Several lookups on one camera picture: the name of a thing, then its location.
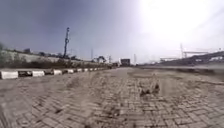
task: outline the building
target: building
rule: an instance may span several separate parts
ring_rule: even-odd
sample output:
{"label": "building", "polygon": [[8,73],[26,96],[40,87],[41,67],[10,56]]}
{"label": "building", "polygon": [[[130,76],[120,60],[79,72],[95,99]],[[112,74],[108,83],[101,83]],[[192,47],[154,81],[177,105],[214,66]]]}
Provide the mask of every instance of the building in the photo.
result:
{"label": "building", "polygon": [[121,59],[121,66],[131,66],[130,59]]}

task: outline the road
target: road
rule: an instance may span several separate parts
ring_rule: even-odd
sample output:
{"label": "road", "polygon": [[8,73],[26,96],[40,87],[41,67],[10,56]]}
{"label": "road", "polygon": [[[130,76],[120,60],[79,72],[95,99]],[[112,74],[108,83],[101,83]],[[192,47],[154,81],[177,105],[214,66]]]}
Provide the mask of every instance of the road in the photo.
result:
{"label": "road", "polygon": [[224,128],[221,77],[120,68],[0,81],[0,127]]}

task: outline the concrete barrier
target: concrete barrier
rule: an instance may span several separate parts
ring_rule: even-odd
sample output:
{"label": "concrete barrier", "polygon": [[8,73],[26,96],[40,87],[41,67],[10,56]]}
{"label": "concrete barrier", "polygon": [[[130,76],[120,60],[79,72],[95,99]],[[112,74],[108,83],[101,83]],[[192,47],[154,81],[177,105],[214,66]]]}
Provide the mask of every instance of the concrete barrier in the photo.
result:
{"label": "concrete barrier", "polygon": [[44,75],[45,75],[44,71],[32,71],[33,77],[40,77],[40,76],[44,76]]}
{"label": "concrete barrier", "polygon": [[62,75],[61,70],[53,70],[54,75]]}
{"label": "concrete barrier", "polygon": [[0,71],[0,79],[15,79],[19,77],[39,77],[46,75],[72,74],[74,72],[90,72],[95,70],[104,70],[105,68],[78,68],[78,69],[44,69],[32,71],[30,69],[18,71]]}
{"label": "concrete barrier", "polygon": [[84,72],[88,72],[88,68],[84,68]]}
{"label": "concrete barrier", "polygon": [[68,69],[68,74],[72,74],[74,73],[74,70],[73,69]]}
{"label": "concrete barrier", "polygon": [[78,68],[78,69],[77,69],[77,72],[82,72],[82,69],[81,69],[81,68]]}
{"label": "concrete barrier", "polygon": [[1,79],[15,79],[18,77],[19,77],[18,71],[14,71],[14,72],[2,71],[1,72]]}

